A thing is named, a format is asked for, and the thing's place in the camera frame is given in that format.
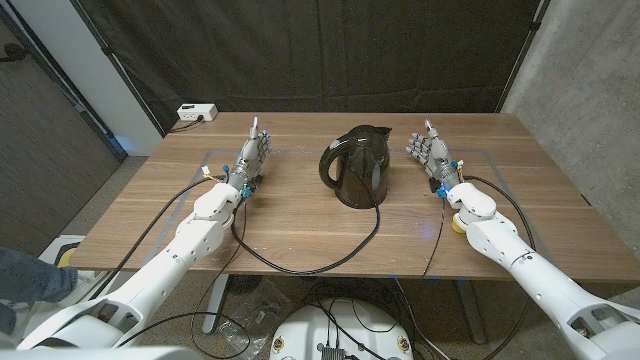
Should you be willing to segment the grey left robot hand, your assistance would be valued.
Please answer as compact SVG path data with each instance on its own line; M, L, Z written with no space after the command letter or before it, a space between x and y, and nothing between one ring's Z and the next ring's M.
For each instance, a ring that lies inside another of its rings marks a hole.
M271 152L269 133L260 129L259 118L253 118L249 136L229 172L227 183L239 191L255 188L261 179L261 168Z

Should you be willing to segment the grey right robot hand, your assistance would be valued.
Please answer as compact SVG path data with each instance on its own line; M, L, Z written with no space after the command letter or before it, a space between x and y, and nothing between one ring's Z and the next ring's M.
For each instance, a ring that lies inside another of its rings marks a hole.
M425 128L425 135L412 134L406 152L424 167L432 191L445 193L462 182L459 163L450 156L445 142L428 119Z

